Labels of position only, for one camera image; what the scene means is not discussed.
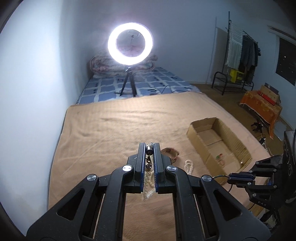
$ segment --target ring light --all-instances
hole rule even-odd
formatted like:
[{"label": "ring light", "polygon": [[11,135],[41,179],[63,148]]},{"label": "ring light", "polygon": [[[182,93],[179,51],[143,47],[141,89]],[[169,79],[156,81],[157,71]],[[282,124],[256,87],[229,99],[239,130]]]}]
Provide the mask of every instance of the ring light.
[{"label": "ring light", "polygon": [[[144,37],[145,48],[144,48],[144,51],[139,56],[136,56],[136,57],[125,56],[117,48],[118,36],[123,31],[128,29],[136,30],[140,34],[142,34],[142,36]],[[108,40],[108,50],[111,57],[117,62],[119,62],[120,64],[125,64],[125,65],[134,65],[134,64],[140,63],[141,61],[147,58],[147,56],[150,54],[152,50],[152,47],[153,47],[153,37],[149,29],[147,29],[144,25],[139,23],[125,23],[125,24],[119,25],[112,31]]]}]

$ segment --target open cardboard box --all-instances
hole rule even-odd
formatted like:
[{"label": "open cardboard box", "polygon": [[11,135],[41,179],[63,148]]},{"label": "open cardboard box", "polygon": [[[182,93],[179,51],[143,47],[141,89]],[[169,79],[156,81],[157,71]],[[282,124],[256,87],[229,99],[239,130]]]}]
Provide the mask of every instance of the open cardboard box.
[{"label": "open cardboard box", "polygon": [[[240,172],[252,160],[245,145],[216,117],[192,122],[187,136],[213,177]],[[216,181],[223,184],[227,178]]]}]

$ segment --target beige blanket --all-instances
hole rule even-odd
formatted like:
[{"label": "beige blanket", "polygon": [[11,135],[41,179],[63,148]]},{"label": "beige blanket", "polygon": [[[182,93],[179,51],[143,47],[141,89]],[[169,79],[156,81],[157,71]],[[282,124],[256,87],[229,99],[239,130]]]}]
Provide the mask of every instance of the beige blanket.
[{"label": "beige blanket", "polygon": [[[136,154],[139,142],[159,142],[161,148],[180,152],[174,165],[194,163],[192,175],[209,174],[186,132],[191,122],[218,117],[248,148],[253,161],[269,154],[232,115],[201,93],[187,92],[145,96],[124,100],[71,106],[54,156],[49,187],[49,208],[88,174],[110,174]],[[256,179],[263,184],[265,179]],[[230,192],[243,205],[250,206],[244,189]],[[124,240],[175,240],[171,194],[154,195],[143,202],[141,194],[128,194],[124,219]]]}]

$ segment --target dark window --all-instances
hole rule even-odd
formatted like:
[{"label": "dark window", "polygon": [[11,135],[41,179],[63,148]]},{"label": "dark window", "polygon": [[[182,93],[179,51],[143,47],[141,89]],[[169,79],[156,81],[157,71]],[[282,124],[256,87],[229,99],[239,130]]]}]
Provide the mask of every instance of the dark window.
[{"label": "dark window", "polygon": [[279,38],[279,60],[276,73],[295,85],[296,45],[282,38]]}]

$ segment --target mattress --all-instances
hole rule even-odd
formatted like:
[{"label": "mattress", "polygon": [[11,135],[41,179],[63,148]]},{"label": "mattress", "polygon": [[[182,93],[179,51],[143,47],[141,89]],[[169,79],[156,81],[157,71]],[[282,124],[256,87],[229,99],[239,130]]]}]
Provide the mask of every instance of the mattress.
[{"label": "mattress", "polygon": [[[77,101],[77,104],[133,97],[129,80],[124,88],[123,95],[119,96],[124,79],[125,75],[90,79]],[[200,92],[196,86],[190,85],[180,77],[161,67],[155,67],[149,72],[135,72],[134,80],[137,96],[167,94],[172,92]]]},{"label": "mattress", "polygon": [[[252,162],[269,157],[253,135],[232,115],[205,94],[186,92],[119,99],[74,105],[68,108],[62,134],[54,156],[49,186],[49,208],[88,174],[110,174],[136,154],[139,142],[159,142],[180,153],[174,163],[183,168],[186,160],[194,164],[193,176],[210,174],[186,132],[191,122],[209,117],[221,119],[237,135],[252,156]],[[265,178],[256,178],[264,184]],[[244,189],[230,192],[250,207]],[[127,194],[123,240],[175,240],[171,194],[154,194],[146,202],[141,194]]]}]

